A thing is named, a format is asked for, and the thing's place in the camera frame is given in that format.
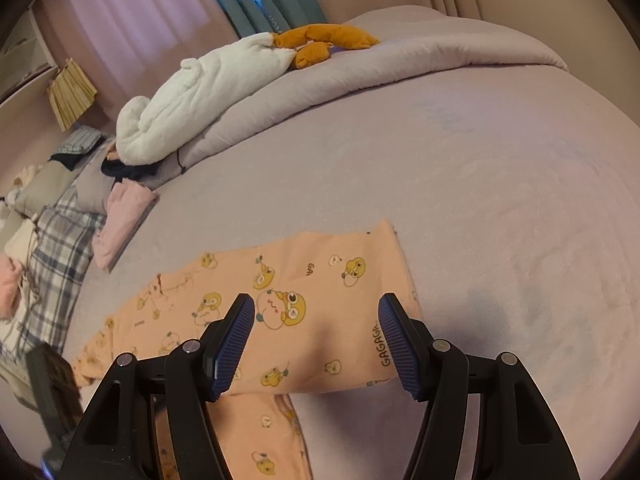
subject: white stuffed animal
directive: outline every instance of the white stuffed animal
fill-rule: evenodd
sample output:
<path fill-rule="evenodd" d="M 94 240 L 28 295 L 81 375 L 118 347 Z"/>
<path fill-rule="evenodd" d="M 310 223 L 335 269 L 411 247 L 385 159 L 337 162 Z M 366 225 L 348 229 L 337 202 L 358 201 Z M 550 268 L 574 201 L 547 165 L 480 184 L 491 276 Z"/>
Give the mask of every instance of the white stuffed animal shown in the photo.
<path fill-rule="evenodd" d="M 283 75 L 295 50 L 254 34 L 181 62 L 151 100 L 134 97 L 116 122 L 116 148 L 130 166 L 151 164 L 193 139 L 225 110 Z"/>

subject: bed sheet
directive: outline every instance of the bed sheet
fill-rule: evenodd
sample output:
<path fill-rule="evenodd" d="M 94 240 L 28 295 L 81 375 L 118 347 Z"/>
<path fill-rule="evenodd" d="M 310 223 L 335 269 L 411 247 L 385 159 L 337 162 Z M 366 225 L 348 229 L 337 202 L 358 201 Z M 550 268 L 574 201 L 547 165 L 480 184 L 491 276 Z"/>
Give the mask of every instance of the bed sheet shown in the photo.
<path fill-rule="evenodd" d="M 550 66 L 460 68 L 351 94 L 161 187 L 112 274 L 90 266 L 64 355 L 203 246 L 389 218 L 433 335 L 519 355 L 581 478 L 599 479 L 640 419 L 639 158 L 640 129 Z M 401 478 L 422 409 L 409 400 L 397 383 L 294 396 L 316 480 Z"/>

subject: pink wall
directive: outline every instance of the pink wall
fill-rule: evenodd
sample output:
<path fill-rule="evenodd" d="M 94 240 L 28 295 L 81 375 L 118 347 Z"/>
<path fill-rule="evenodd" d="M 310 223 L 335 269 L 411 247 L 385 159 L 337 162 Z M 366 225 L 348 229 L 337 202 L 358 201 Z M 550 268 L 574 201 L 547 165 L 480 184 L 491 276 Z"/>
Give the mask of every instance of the pink wall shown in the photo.
<path fill-rule="evenodd" d="M 0 195 L 12 186 L 15 175 L 30 164 L 43 164 L 65 139 L 46 94 L 33 100 L 14 118 L 0 116 Z"/>

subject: plaid blanket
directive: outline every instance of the plaid blanket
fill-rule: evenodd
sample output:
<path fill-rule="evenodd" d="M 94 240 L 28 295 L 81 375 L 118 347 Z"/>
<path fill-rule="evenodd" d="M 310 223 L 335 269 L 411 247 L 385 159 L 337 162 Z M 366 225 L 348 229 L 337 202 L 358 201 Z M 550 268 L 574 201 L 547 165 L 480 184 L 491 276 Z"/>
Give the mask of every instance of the plaid blanket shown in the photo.
<path fill-rule="evenodd" d="M 18 344 L 3 348 L 2 358 L 22 361 L 40 342 L 62 352 L 82 281 L 93 256 L 91 240 L 105 217 L 76 207 L 76 188 L 70 187 L 54 206 L 44 208 L 37 223 L 38 245 L 31 255 L 29 274 L 38 299 L 19 327 Z"/>

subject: stuffed animal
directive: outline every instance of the stuffed animal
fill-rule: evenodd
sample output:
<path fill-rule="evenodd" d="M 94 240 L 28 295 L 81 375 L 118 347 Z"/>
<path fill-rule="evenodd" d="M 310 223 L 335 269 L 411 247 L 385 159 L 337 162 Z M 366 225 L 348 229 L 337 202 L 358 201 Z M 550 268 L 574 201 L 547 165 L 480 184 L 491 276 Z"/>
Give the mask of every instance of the stuffed animal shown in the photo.
<path fill-rule="evenodd" d="M 296 48 L 291 63 L 297 69 L 323 62 L 331 57 L 333 45 L 348 50 L 370 48 L 380 43 L 364 30 L 351 25 L 316 23 L 294 28 L 282 34 L 273 34 L 274 46 Z"/>

